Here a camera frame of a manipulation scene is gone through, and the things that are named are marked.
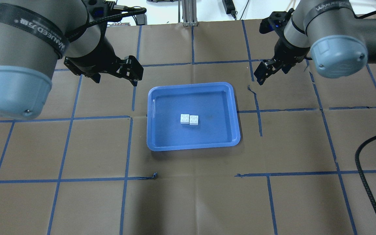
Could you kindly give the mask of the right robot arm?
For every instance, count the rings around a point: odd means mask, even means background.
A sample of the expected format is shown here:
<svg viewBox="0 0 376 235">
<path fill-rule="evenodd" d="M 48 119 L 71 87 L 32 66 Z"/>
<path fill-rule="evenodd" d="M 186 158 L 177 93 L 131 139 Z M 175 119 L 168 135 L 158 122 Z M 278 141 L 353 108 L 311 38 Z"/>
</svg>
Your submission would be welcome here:
<svg viewBox="0 0 376 235">
<path fill-rule="evenodd" d="M 349 0 L 301 0 L 295 9 L 274 11 L 264 18 L 261 34 L 275 32 L 274 56 L 254 72 L 263 85 L 267 78 L 303 60 L 312 60 L 317 73 L 335 79 L 376 64 L 376 18 L 356 16 Z"/>
</svg>

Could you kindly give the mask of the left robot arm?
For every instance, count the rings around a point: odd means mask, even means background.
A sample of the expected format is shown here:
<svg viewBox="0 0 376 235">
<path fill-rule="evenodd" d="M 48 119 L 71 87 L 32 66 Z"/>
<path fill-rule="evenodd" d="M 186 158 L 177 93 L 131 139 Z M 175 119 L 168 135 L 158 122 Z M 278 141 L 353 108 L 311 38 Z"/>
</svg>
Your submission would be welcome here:
<svg viewBox="0 0 376 235">
<path fill-rule="evenodd" d="M 0 117 L 37 118 L 62 58 L 76 76 L 100 83 L 106 73 L 137 86 L 143 67 L 116 56 L 105 32 L 108 22 L 144 13 L 103 0 L 0 0 Z"/>
</svg>

